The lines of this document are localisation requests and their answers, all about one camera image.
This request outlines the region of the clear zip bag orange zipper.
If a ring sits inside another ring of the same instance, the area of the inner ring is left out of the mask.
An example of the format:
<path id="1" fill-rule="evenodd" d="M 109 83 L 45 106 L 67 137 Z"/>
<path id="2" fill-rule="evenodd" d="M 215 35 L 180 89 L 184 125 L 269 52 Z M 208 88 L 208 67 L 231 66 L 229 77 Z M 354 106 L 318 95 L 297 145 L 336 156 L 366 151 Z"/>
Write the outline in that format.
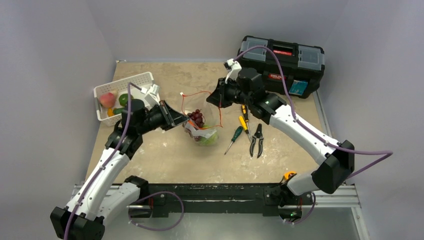
<path id="1" fill-rule="evenodd" d="M 221 109 L 208 103 L 210 91 L 202 90 L 182 96 L 181 112 L 189 117 L 183 124 L 184 132 L 199 146 L 212 146 L 218 142 L 219 129 L 222 128 Z"/>

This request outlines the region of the red grape bunch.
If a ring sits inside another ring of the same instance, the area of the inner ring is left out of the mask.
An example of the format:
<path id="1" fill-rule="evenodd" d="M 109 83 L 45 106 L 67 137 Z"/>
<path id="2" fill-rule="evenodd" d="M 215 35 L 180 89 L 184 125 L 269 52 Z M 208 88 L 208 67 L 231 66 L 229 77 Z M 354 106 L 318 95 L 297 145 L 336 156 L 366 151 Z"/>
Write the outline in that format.
<path id="1" fill-rule="evenodd" d="M 199 128 L 204 127 L 204 124 L 205 124 L 204 118 L 203 118 L 203 114 L 202 114 L 200 109 L 196 109 L 193 112 L 189 112 L 187 115 L 197 127 L 199 127 Z"/>

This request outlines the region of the green cabbage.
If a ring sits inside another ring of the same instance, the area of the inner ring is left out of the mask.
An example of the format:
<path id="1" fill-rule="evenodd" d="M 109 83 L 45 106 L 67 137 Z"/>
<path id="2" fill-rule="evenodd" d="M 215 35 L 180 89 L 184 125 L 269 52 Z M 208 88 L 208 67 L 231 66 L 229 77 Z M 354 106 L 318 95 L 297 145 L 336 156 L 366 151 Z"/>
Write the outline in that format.
<path id="1" fill-rule="evenodd" d="M 218 141 L 218 132 L 215 131 L 211 134 L 207 134 L 206 136 L 201 136 L 199 141 L 197 142 L 200 146 L 211 146 L 214 145 Z"/>

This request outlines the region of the green cucumber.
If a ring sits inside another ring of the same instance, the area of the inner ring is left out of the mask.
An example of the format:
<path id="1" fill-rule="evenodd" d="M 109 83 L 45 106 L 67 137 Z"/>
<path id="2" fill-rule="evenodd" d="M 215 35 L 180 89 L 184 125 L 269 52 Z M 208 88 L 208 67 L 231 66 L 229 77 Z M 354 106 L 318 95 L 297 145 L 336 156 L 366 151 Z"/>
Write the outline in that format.
<path id="1" fill-rule="evenodd" d="M 122 112 L 123 112 L 123 110 L 124 110 L 125 108 L 124 107 L 121 107 L 121 108 L 114 108 L 113 110 L 112 110 L 112 113 L 113 113 L 113 115 L 119 115 L 119 114 L 121 114 Z"/>

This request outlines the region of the peach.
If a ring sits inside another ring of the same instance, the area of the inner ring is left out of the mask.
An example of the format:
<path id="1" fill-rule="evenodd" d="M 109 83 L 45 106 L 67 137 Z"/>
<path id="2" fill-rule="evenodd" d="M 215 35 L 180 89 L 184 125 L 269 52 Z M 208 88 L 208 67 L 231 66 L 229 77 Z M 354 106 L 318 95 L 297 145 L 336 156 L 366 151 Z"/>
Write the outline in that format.
<path id="1" fill-rule="evenodd" d="M 116 102 L 116 93 L 108 92 L 98 97 L 98 101 L 104 108 L 112 108 Z"/>

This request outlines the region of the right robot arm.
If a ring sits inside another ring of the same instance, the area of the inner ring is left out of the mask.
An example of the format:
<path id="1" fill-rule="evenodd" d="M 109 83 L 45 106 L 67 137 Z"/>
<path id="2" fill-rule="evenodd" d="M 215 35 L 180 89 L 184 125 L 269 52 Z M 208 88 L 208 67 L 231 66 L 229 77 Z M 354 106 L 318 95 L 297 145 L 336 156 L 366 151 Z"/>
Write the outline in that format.
<path id="1" fill-rule="evenodd" d="M 219 108 L 246 105 L 254 117 L 286 134 L 318 164 L 310 173 L 297 173 L 283 183 L 280 196 L 288 204 L 307 192 L 332 194 L 354 171 L 353 144 L 348 140 L 340 143 L 314 126 L 301 123 L 302 118 L 292 113 L 286 101 L 265 90 L 260 74 L 253 68 L 242 69 L 235 80 L 220 78 L 206 101 Z"/>

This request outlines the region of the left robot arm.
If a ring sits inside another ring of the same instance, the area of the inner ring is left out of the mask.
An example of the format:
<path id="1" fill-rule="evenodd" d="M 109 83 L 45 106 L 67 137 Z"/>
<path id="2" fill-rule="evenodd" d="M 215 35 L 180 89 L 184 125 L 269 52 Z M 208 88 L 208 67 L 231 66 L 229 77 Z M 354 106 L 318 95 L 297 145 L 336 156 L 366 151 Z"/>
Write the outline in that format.
<path id="1" fill-rule="evenodd" d="M 127 205 L 147 204 L 167 191 L 150 193 L 147 180 L 130 176 L 110 196 L 108 191 L 119 173 L 143 143 L 143 135 L 157 128 L 170 130 L 190 118 L 172 109 L 164 100 L 151 109 L 140 99 L 129 100 L 109 135 L 102 155 L 87 181 L 65 207 L 55 207 L 50 220 L 58 238 L 63 240 L 100 240 L 106 225 Z"/>

